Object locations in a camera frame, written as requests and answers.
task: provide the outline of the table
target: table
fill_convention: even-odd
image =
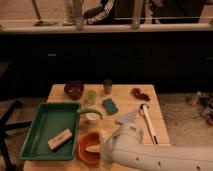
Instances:
[[[157,95],[153,85],[113,85],[112,92],[110,95],[105,95],[103,91],[103,86],[98,84],[85,84],[85,89],[83,96],[78,101],[81,103],[82,108],[95,108],[102,112],[103,121],[98,124],[90,124],[87,118],[82,115],[79,123],[78,138],[82,135],[88,133],[89,131],[99,131],[100,129],[106,130],[108,133],[114,132],[120,125],[115,123],[115,119],[129,111],[138,109],[140,104],[145,103],[145,101],[138,100],[133,97],[130,92],[132,88],[140,88],[142,92],[146,93],[150,97],[150,101],[146,102],[149,106],[149,113],[156,130],[156,136],[159,145],[170,145],[169,137],[165,127],[165,123],[162,117],[160,106],[158,103]],[[94,105],[88,104],[86,101],[86,92],[88,90],[95,90],[97,92],[96,103]],[[115,102],[118,113],[114,115],[108,115],[102,106],[102,101],[107,98],[112,98]],[[54,84],[52,86],[51,92],[48,97],[48,102],[71,102],[72,100],[64,93],[64,84]],[[141,126],[144,130],[144,144],[152,145],[152,139],[148,131],[147,124],[144,118],[137,114],[135,118],[135,123]],[[77,157],[74,157],[71,161],[26,161],[24,164],[24,171],[69,171],[69,170],[135,170],[116,163],[104,163],[100,162],[99,166],[89,166]]]

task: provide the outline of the small bowl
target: small bowl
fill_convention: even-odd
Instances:
[[[86,117],[91,124],[96,124],[100,121],[100,115],[97,113],[87,113]]]
[[[77,147],[78,158],[87,164],[97,165],[101,158],[100,154],[87,152],[86,148],[98,144],[100,144],[100,139],[97,131],[89,132],[81,137]]]
[[[64,92],[72,99],[81,98],[84,91],[84,84],[80,81],[70,81],[64,86]]]

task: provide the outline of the green tray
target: green tray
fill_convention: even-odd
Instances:
[[[35,118],[20,152],[21,160],[71,160],[74,157],[80,115],[79,103],[42,103],[38,106]],[[47,142],[66,128],[72,138],[55,152]]]

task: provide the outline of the green sponge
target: green sponge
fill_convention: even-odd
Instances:
[[[103,100],[103,106],[105,107],[109,115],[112,115],[118,112],[118,109],[111,98]]]

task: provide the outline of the wall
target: wall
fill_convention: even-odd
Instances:
[[[161,92],[211,91],[212,38],[213,32],[1,35],[0,59],[12,61],[1,85],[10,92],[5,96],[43,96],[53,83],[105,78],[154,84]]]

